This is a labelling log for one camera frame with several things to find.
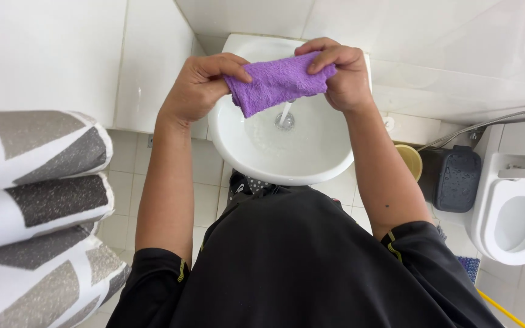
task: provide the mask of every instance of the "yellow stick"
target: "yellow stick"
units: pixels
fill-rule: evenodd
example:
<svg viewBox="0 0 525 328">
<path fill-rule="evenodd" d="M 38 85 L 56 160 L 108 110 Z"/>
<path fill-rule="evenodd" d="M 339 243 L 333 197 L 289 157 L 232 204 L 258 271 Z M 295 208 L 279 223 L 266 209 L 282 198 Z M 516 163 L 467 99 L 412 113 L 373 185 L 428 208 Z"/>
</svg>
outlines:
<svg viewBox="0 0 525 328">
<path fill-rule="evenodd" d="M 509 313 L 506 309 L 502 308 L 502 306 L 500 304 L 497 304 L 494 300 L 492 300 L 491 298 L 489 298 L 488 295 L 485 295 L 482 291 L 480 290 L 477 290 L 479 292 L 479 294 L 481 295 L 481 297 L 485 300 L 485 301 L 488 301 L 490 304 L 492 304 L 493 306 L 495 306 L 498 310 L 500 310 L 503 314 L 505 314 L 508 318 L 512 319 L 515 323 L 519 324 L 521 327 L 525 328 L 525 323 L 521 322 L 517 317 L 514 317 L 513 314 Z"/>
</svg>

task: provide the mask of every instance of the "purple towel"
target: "purple towel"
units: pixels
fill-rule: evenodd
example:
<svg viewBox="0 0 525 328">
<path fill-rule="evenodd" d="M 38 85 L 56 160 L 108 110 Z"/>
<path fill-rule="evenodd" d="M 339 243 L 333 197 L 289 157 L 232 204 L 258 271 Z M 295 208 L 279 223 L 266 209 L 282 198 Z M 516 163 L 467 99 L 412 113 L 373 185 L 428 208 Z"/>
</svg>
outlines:
<svg viewBox="0 0 525 328">
<path fill-rule="evenodd" d="M 315 51 L 302 56 L 244 65 L 252 77 L 251 83 L 224 75 L 232 92 L 232 102 L 242 109 L 245 118 L 249 118 L 291 99 L 326 92 L 325 80 L 337 72 L 333 63 L 317 74 L 307 74 L 307 68 L 319 53 Z"/>
</svg>

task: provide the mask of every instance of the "metal hose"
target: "metal hose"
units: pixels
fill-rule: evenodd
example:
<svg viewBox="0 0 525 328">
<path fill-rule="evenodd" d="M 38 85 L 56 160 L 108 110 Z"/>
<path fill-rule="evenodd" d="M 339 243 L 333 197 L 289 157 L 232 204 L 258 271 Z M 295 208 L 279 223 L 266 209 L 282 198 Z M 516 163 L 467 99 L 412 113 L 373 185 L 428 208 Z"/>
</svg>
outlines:
<svg viewBox="0 0 525 328">
<path fill-rule="evenodd" d="M 438 147 L 435 147 L 435 148 L 432 148 L 432 149 L 426 149 L 426 150 L 434 150 L 434 149 L 439 149 L 441 148 L 442 146 L 445 146 L 446 144 L 448 144 L 451 140 L 453 140 L 456 136 L 460 135 L 461 133 L 463 132 L 467 132 L 467 131 L 471 131 L 471 130 L 474 130 L 474 129 L 477 129 L 477 128 L 480 128 L 480 127 L 485 127 L 486 125 L 489 125 L 489 124 L 493 124 L 493 123 L 497 123 L 499 121 L 503 121 L 503 120 L 507 120 L 508 118 L 512 118 L 512 117 L 516 117 L 516 116 L 520 116 L 520 115 L 525 115 L 525 110 L 524 111 L 520 111 L 518 113 L 514 113 L 514 114 L 508 114 L 508 115 L 504 115 L 504 116 L 501 116 L 501 117 L 498 117 L 498 118 L 494 118 L 493 120 L 491 121 L 487 121 L 487 122 L 484 122 L 484 123 L 478 123 L 476 125 L 472 125 L 468 128 L 465 128 L 463 130 L 460 130 L 460 131 L 457 131 L 455 133 L 452 133 L 452 134 L 449 134 L 449 135 L 446 135 L 444 136 L 443 138 L 439 138 L 433 142 L 430 142 L 420 148 L 417 149 L 417 151 L 421 151 L 427 147 L 430 147 L 430 146 L 433 146 L 434 144 L 438 143 L 438 142 L 441 142 L 445 139 L 448 139 L 450 138 L 449 140 L 447 140 L 444 144 L 442 144 L 441 146 L 438 146 Z"/>
</svg>

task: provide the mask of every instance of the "white sink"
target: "white sink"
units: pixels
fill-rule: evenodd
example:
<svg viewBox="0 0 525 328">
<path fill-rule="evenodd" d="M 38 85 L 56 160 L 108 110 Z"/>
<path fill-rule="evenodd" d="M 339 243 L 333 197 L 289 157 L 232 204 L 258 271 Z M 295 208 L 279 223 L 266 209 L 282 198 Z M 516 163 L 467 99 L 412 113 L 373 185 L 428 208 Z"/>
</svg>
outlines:
<svg viewBox="0 0 525 328">
<path fill-rule="evenodd" d="M 231 34 L 223 52 L 251 63 L 293 56 L 303 42 L 273 37 Z M 245 175 L 284 186 L 329 180 L 353 162 L 348 126 L 323 94 L 297 99 L 289 113 L 290 131 L 275 126 L 283 104 L 244 118 L 230 95 L 222 97 L 208 115 L 209 132 L 218 152 Z"/>
</svg>

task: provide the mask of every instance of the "black t-shirt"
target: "black t-shirt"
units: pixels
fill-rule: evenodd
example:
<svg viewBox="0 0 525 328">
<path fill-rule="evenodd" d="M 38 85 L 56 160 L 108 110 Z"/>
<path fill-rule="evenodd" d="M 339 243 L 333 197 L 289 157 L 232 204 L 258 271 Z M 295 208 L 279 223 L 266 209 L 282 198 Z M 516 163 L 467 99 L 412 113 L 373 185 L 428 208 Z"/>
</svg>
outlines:
<svg viewBox="0 0 525 328">
<path fill-rule="evenodd" d="M 135 253 L 107 327 L 502 327 L 428 222 L 382 241 L 315 190 L 238 204 L 191 272 Z"/>
</svg>

